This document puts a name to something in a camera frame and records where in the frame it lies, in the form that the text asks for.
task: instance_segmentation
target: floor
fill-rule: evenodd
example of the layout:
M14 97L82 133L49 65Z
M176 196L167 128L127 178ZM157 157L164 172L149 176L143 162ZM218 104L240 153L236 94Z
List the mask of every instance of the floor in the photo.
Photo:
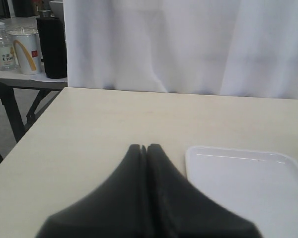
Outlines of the floor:
M20 27L20 26L36 26L36 20L35 17L29 17L29 18L12 18L12 19L6 19L2 22L6 23L7 29L11 29L14 27ZM18 103L20 113L22 115L23 121L26 122L26 114L29 108L31 107L31 104L36 97L36 94L38 93L38 90L29 90L29 89L15 89L14 90L16 101ZM55 92L48 95L44 101L42 101L40 107L51 99L54 96ZM12 148L15 146L16 142L12 134L12 130L8 121L8 118L6 116L5 110L3 105L0 101L0 153L3 157L6 157L7 154L12 150Z

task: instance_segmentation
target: white plastic tray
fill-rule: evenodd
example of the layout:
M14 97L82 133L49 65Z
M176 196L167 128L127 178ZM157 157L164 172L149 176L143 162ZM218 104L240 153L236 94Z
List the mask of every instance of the white plastic tray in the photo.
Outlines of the white plastic tray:
M264 238L298 238L298 164L271 152L194 146L188 180L228 210L253 221Z

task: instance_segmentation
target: white fabric backdrop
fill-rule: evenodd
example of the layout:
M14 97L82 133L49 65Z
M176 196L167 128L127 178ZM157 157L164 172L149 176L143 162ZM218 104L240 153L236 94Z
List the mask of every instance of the white fabric backdrop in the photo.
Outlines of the white fabric backdrop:
M298 0L65 0L71 87L298 98Z

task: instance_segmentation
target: water bottle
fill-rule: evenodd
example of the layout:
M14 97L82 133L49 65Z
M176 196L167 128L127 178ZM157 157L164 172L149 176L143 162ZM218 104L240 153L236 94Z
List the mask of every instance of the water bottle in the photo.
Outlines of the water bottle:
M15 54L5 24L0 22L0 71L16 69Z

